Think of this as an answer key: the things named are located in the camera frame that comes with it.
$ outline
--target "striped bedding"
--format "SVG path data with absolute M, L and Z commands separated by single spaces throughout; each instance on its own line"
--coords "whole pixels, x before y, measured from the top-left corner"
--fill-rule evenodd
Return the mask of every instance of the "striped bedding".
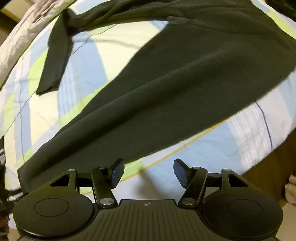
M 78 0 L 70 8 L 79 14 L 100 2 L 103 0 Z M 283 31 L 296 37 L 296 24 L 292 20 L 261 0 L 252 2 Z M 166 21 L 119 23 L 77 34 L 58 91 L 38 96 L 35 91 L 55 21 L 42 30 L 20 57 L 0 91 L 0 136 L 4 135 L 8 189 L 19 187 L 17 169 L 80 113 L 167 24 Z M 180 198 L 183 190 L 173 173 L 175 158 L 209 172 L 220 172 L 223 168 L 239 174 L 246 172 L 294 130 L 295 96 L 296 72 L 292 72 L 279 86 L 229 119 L 127 164 L 114 189 L 116 198 Z

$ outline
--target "lime green stripe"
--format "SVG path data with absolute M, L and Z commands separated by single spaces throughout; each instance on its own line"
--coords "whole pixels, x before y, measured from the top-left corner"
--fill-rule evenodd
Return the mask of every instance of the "lime green stripe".
M 291 29 L 290 26 L 285 22 L 285 20 L 283 20 L 277 13 L 270 11 L 266 14 L 280 27 L 281 30 L 296 39 L 296 32 Z
M 39 58 L 34 62 L 29 70 L 28 83 L 29 83 L 29 96 L 32 96 L 37 90 L 40 78 L 42 75 L 45 59 L 47 56 L 48 49 L 46 49 Z
M 23 164 L 24 164 L 24 160 L 29 160 L 31 158 L 31 156 L 33 156 L 33 148 L 30 147 L 26 153 L 24 154 L 24 159 L 22 160 L 22 163 L 20 163 L 20 165 L 18 165 L 18 168 L 20 168 Z
M 15 95 L 12 94 L 4 105 L 4 133 L 8 131 L 15 118 L 14 98 Z
M 83 108 L 94 98 L 94 96 L 99 93 L 109 82 L 105 83 L 100 88 L 95 89 L 90 95 L 79 101 L 71 110 L 69 110 L 65 115 L 63 115 L 59 120 L 58 123 L 62 128 L 66 124 L 68 124 L 75 116 L 77 116 Z
M 144 168 L 141 159 L 124 165 L 124 174 L 121 179 L 128 179 L 128 177 L 139 173 Z M 91 187 L 80 187 L 79 192 L 83 195 L 92 193 Z

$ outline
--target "drone logo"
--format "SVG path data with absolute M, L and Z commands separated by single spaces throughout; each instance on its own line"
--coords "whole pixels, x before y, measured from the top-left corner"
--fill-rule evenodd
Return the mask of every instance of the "drone logo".
M 152 203 L 150 203 L 150 202 L 146 202 L 146 203 L 144 203 L 144 205 L 145 205 L 146 207 L 150 207 L 150 206 L 152 205 Z

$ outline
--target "blue stripe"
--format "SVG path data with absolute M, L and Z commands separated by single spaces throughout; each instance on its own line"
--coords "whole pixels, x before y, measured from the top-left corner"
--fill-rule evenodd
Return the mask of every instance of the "blue stripe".
M 8 132 L 8 130 L 10 129 L 10 127 L 15 123 L 15 120 L 18 118 L 18 116 L 20 115 L 20 112 L 22 111 L 22 109 L 26 106 L 27 102 L 32 98 L 32 96 L 30 96 L 24 103 L 23 107 L 20 108 L 20 111 L 17 113 L 17 115 L 15 116 L 14 120 L 12 121 L 11 125 L 8 127 L 6 133 Z
M 22 151 L 25 153 L 32 145 L 29 102 L 23 105 L 20 112 L 20 124 Z
M 15 83 L 14 83 L 15 78 L 16 78 L 16 67 L 13 68 L 12 72 L 10 73 L 7 79 L 6 84 L 3 87 L 5 88 L 5 104 L 7 103 L 13 91 L 15 90 Z
M 78 102 L 75 97 L 75 80 L 72 78 L 73 67 L 69 61 L 57 91 L 58 117 L 64 116 Z
M 176 158 L 189 167 L 199 166 L 214 173 L 220 173 L 223 168 L 230 168 L 239 174 L 245 171 L 236 141 L 226 122 L 142 174 L 152 183 L 153 191 L 160 198 L 178 200 L 184 193 L 173 171 Z
M 296 126 L 296 72 L 290 73 L 285 81 L 279 85 L 279 91 L 286 103 L 287 110 L 292 119 L 292 126 Z
M 88 40 L 91 36 L 88 34 L 87 31 L 80 32 L 80 33 L 76 34 L 75 36 L 73 36 L 72 37 L 73 48 L 71 51 L 71 55 L 73 55 L 75 52 L 77 52 L 77 50 L 80 49 L 82 46 L 86 45 L 86 43 L 88 42 Z
M 43 144 L 52 139 L 60 129 L 61 127 L 58 121 L 50 126 L 50 128 L 32 145 L 33 153 L 37 152 Z
M 35 61 L 44 53 L 47 49 L 47 42 L 49 39 L 51 29 L 46 30 L 39 39 L 32 44 L 30 48 L 30 67 L 35 63 Z
M 153 20 L 149 22 L 160 31 L 162 31 L 164 27 L 168 24 L 168 21 L 160 21 L 160 20 Z
M 16 159 L 20 159 L 24 157 L 24 151 L 22 149 L 22 138 L 21 138 L 21 118 L 20 115 L 17 115 L 14 121 L 15 124 L 15 156 Z
M 257 101 L 255 101 L 255 103 L 256 103 L 256 105 L 258 106 L 258 108 L 261 110 L 261 112 L 262 112 L 263 119 L 264 119 L 264 122 L 265 122 L 265 125 L 266 125 L 266 129 L 267 129 L 267 133 L 268 133 L 268 136 L 269 136 L 269 140 L 270 140 L 271 150 L 272 150 L 273 147 L 272 147 L 271 135 L 270 135 L 270 132 L 269 132 L 269 128 L 268 128 L 268 125 L 267 125 L 266 119 L 265 119 L 264 112 L 263 112 L 262 108 L 260 107 L 260 105 L 257 103 Z
M 77 82 L 77 98 L 78 101 L 81 101 L 107 82 L 105 69 L 96 43 L 90 38 L 73 52 L 70 58 L 74 78 Z
M 264 6 L 261 2 L 258 0 L 251 0 L 251 2 L 259 9 L 261 9 L 263 12 L 270 12 L 268 7 Z

